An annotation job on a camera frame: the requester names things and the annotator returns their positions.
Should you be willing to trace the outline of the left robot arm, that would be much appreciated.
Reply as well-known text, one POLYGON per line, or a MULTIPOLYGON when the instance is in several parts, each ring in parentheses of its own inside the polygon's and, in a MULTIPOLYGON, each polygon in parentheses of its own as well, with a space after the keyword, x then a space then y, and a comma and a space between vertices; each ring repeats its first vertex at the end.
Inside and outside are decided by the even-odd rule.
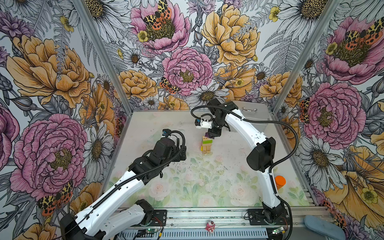
POLYGON ((113 187, 77 214, 62 217, 60 239, 108 240, 128 227, 148 225, 154 208, 146 200, 119 213, 118 208, 152 179, 162 177, 169 164, 186 160, 186 153, 183 133, 164 129, 154 148, 136 158, 113 187))

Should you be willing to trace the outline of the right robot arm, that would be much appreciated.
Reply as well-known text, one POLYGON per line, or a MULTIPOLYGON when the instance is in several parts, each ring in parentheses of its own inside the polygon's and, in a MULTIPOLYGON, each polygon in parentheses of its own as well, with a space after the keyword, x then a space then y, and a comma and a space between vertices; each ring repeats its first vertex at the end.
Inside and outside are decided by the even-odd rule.
POLYGON ((221 136, 222 128, 228 124, 246 140, 251 148, 247 163, 256 171, 261 184, 264 221, 268 224, 276 223, 285 211, 272 173, 276 140, 257 130, 254 121, 246 119, 232 101, 222 104, 213 99, 208 105, 193 108, 191 115, 196 119, 196 128, 208 129, 210 138, 221 136))

